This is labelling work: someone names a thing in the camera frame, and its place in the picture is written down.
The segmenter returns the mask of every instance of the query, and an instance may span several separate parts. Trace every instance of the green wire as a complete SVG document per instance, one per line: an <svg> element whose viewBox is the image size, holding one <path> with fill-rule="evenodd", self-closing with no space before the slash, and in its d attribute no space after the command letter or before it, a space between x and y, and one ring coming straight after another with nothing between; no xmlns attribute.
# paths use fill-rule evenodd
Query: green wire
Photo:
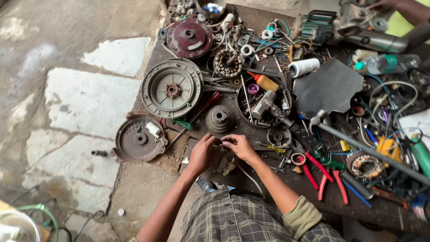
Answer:
<svg viewBox="0 0 430 242"><path fill-rule="evenodd" d="M18 210L18 211L27 210L27 209L38 209L38 210L45 212L47 215L49 215L51 217L52 221L54 222L55 233L56 233L56 237L57 237L55 239L55 242L58 242L58 223L57 223L57 220L55 220L54 215L48 210L48 208L46 208L45 205L43 205L43 204L27 205L27 206L22 206L22 207L16 208L16 210Z"/></svg>
<svg viewBox="0 0 430 242"><path fill-rule="evenodd" d="M288 29L288 26L284 23L284 21L282 21L282 19L279 20L285 25L285 28L287 28L287 35L290 36L290 30Z"/></svg>

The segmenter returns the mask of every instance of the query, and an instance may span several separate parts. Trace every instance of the purple plastic part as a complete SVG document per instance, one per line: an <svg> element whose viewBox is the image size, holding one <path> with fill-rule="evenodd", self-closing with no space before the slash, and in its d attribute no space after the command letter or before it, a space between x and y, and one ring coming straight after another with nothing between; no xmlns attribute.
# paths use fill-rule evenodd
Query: purple plastic part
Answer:
<svg viewBox="0 0 430 242"><path fill-rule="evenodd" d="M249 94L255 95L257 94L258 90L260 90L260 87L257 84L252 83L248 85Z"/></svg>

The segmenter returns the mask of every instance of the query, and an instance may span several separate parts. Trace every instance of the rusty motor cover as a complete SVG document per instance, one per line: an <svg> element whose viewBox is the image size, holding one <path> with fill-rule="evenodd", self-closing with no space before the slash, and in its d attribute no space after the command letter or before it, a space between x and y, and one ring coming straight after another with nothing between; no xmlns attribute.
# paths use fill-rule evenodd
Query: rusty motor cover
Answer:
<svg viewBox="0 0 430 242"><path fill-rule="evenodd" d="M177 21L167 32L167 45L177 56L194 59L204 55L212 45L212 32L197 19Z"/></svg>
<svg viewBox="0 0 430 242"><path fill-rule="evenodd" d="M158 154L163 154L167 139L161 125L153 118L148 117L148 122L160 128L158 141L148 129L146 115L132 115L119 128L115 136L115 148L113 152L117 155L117 162L147 162L155 158Z"/></svg>

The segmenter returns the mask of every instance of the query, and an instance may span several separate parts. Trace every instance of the glue bottle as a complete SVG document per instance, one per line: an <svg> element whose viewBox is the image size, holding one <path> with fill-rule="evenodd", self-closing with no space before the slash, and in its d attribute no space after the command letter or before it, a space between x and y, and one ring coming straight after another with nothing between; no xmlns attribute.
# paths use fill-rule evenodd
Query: glue bottle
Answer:
<svg viewBox="0 0 430 242"><path fill-rule="evenodd" d="M279 85L276 84L271 79L267 78L265 75L256 75L252 72L248 72L251 76L254 77L254 80L257 82L258 86L261 86L266 91L276 92L279 88Z"/></svg>

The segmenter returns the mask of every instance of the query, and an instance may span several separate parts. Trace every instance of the hand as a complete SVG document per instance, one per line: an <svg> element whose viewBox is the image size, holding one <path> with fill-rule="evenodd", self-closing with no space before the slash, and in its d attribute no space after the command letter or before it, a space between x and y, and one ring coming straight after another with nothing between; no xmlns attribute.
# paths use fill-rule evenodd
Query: hand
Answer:
<svg viewBox="0 0 430 242"><path fill-rule="evenodd" d="M374 8L383 8L383 9L391 9L396 8L397 4L401 0L380 0L379 2L370 5L368 9L374 9Z"/></svg>
<svg viewBox="0 0 430 242"><path fill-rule="evenodd" d="M214 159L219 155L221 140L211 134L206 134L193 148L190 163L187 166L188 171L193 176L199 176L209 169Z"/></svg>
<svg viewBox="0 0 430 242"><path fill-rule="evenodd" d="M230 134L222 137L221 140L223 147L231 149L237 157L250 165L256 158L259 158L245 135Z"/></svg>

